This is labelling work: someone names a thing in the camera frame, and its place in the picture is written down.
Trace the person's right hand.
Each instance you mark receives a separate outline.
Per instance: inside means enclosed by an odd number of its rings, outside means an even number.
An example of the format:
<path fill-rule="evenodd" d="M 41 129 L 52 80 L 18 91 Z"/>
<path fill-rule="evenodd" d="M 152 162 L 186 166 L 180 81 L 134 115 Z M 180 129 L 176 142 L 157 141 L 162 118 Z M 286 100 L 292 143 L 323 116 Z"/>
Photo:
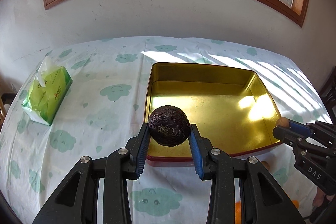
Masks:
<path fill-rule="evenodd" d="M 320 188 L 317 188 L 317 193 L 313 200 L 313 206 L 320 207 L 323 204 L 325 196 L 326 194 Z"/>

